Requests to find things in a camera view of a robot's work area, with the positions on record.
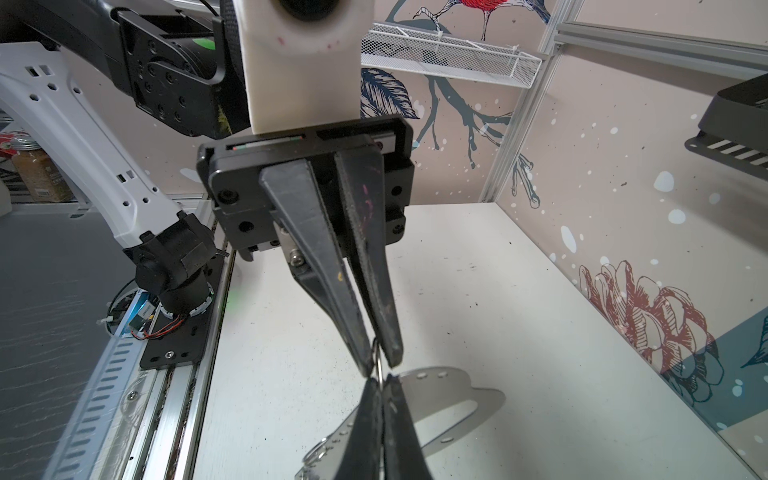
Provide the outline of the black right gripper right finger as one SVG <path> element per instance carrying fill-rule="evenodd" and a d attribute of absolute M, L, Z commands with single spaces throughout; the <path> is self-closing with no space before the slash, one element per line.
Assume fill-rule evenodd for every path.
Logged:
<path fill-rule="evenodd" d="M 383 386 L 383 465 L 386 480 L 432 480 L 399 377 Z"/>

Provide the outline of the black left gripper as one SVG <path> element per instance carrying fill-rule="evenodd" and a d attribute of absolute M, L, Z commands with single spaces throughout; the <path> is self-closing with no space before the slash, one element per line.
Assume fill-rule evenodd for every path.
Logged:
<path fill-rule="evenodd" d="M 362 136 L 380 143 L 382 153 L 366 144 L 337 152 L 334 162 L 337 150 Z M 412 140 L 411 125 L 389 115 L 230 137 L 198 150 L 198 175 L 235 250 L 250 261 L 278 245 L 275 209 L 304 260 L 288 261 L 294 279 L 331 318 L 364 377 L 373 368 L 371 345 L 335 233 L 342 239 L 347 229 L 363 305 L 388 365 L 397 367 L 404 345 L 386 243 L 404 236 Z"/>

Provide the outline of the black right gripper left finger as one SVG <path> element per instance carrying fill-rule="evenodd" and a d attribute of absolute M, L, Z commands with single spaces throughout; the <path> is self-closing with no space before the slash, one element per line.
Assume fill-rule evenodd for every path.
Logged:
<path fill-rule="evenodd" d="M 375 480 L 380 476 L 383 438 L 382 390 L 369 378 L 335 480 Z"/>

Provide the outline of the silver metal carabiner keyring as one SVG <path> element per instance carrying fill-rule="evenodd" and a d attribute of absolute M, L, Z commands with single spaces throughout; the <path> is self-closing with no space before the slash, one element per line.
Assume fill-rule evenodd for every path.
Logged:
<path fill-rule="evenodd" d="M 429 367 L 400 375 L 386 374 L 381 348 L 377 342 L 372 344 L 372 351 L 373 371 L 369 378 L 379 382 L 382 392 L 388 375 L 400 378 L 416 433 L 416 425 L 430 417 L 454 409 L 466 411 L 428 442 L 422 443 L 418 436 L 425 460 L 473 432 L 500 410 L 506 401 L 505 394 L 500 390 L 473 386 L 469 374 L 458 368 Z M 297 479 L 334 479 L 333 476 L 344 455 L 358 405 L 332 433 L 323 437 L 304 455 L 302 466 L 295 474 Z M 383 447 L 378 479 L 385 479 Z"/>

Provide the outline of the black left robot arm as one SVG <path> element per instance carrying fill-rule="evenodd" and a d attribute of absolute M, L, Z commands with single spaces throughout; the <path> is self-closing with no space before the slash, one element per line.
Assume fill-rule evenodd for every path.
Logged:
<path fill-rule="evenodd" d="M 97 208 L 156 296 L 167 335 L 205 310 L 214 236 L 156 187 L 89 105 L 70 50 L 141 111 L 204 136 L 197 173 L 245 260 L 280 247 L 357 368 L 401 363 L 385 249 L 412 182 L 412 129 L 360 115 L 371 1 L 224 1 L 209 18 L 167 1 L 5 1 L 1 107 Z"/>

